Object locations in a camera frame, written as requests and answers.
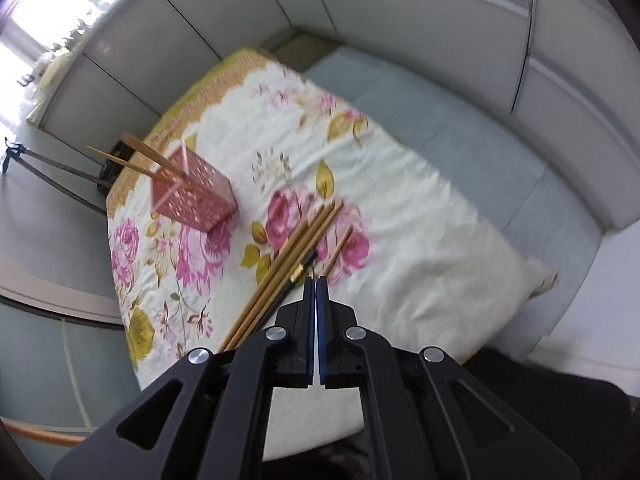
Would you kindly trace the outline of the black chopstick gold band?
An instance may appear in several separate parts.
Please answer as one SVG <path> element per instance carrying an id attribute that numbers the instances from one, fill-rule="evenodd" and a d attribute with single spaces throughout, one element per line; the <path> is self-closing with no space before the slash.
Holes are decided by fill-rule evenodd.
<path id="1" fill-rule="evenodd" d="M 258 330 L 261 330 L 269 319 L 273 316 L 274 312 L 280 308 L 280 305 L 284 303 L 284 300 L 288 296 L 293 289 L 296 289 L 297 286 L 303 284 L 306 280 L 306 275 L 308 273 L 308 269 L 314 263 L 314 260 L 317 258 L 317 249 L 311 248 L 306 252 L 304 258 L 300 260 L 300 263 L 297 263 L 295 268 L 291 271 L 290 275 L 286 278 L 282 285 L 280 285 L 276 294 L 268 299 L 267 304 L 262 310 L 258 313 L 247 332 L 241 339 L 244 341 L 248 336 L 254 334 Z"/>

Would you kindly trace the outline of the white paper sheet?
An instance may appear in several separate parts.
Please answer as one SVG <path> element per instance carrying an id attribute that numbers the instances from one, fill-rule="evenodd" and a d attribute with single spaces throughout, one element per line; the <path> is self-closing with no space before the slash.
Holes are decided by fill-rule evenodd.
<path id="1" fill-rule="evenodd" d="M 357 388 L 273 390 L 264 460 L 277 460 L 341 440 L 363 430 Z"/>

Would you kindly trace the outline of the pink perforated utensil holder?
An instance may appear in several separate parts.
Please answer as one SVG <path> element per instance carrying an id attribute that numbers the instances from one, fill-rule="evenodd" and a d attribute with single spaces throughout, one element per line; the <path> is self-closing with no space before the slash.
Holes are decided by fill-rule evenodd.
<path id="1" fill-rule="evenodd" d="M 168 158 L 186 177 L 165 168 L 157 170 L 163 182 L 152 181 L 152 211 L 191 229 L 208 233 L 238 209 L 229 179 L 185 143 Z"/>

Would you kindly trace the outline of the short wooden chopstick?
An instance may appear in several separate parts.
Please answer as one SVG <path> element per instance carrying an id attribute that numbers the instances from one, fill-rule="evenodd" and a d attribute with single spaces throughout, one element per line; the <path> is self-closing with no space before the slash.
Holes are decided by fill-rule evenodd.
<path id="1" fill-rule="evenodd" d="M 326 260 L 326 263 L 322 268 L 321 276 L 328 282 L 337 282 L 335 269 L 337 268 L 338 260 L 340 260 L 341 258 L 342 251 L 349 241 L 349 237 L 352 236 L 352 232 L 354 232 L 354 228 L 352 226 L 349 226 L 343 233 L 342 237 L 338 240 L 336 246 L 334 247 L 334 251 L 330 253 L 329 259 Z"/>

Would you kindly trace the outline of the floral white tablecloth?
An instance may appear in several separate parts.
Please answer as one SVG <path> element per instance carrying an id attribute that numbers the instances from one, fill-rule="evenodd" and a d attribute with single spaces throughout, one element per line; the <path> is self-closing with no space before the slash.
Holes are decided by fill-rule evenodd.
<path id="1" fill-rule="evenodd" d="M 241 50 L 213 68 L 146 139 L 192 148 L 230 181 L 238 209 L 210 232 L 152 203 L 134 155 L 106 199 L 129 356 L 142 386 L 190 349 L 219 350 L 250 297 L 316 242 L 311 274 L 392 344 L 459 361 L 555 283 L 433 166 L 349 102 L 273 58 Z"/>

